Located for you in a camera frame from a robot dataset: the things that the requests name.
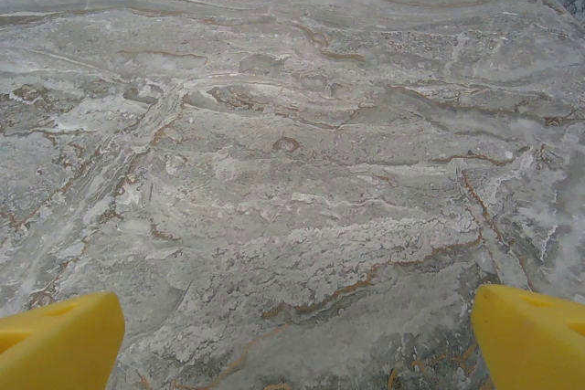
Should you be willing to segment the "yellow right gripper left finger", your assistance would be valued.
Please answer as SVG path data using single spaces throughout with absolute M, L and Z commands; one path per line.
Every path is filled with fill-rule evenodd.
M 113 292 L 0 318 L 0 390 L 105 390 L 124 330 Z

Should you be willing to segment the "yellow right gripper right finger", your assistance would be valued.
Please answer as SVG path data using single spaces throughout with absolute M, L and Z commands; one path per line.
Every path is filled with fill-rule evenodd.
M 471 322 L 496 390 L 585 390 L 585 304 L 485 284 Z

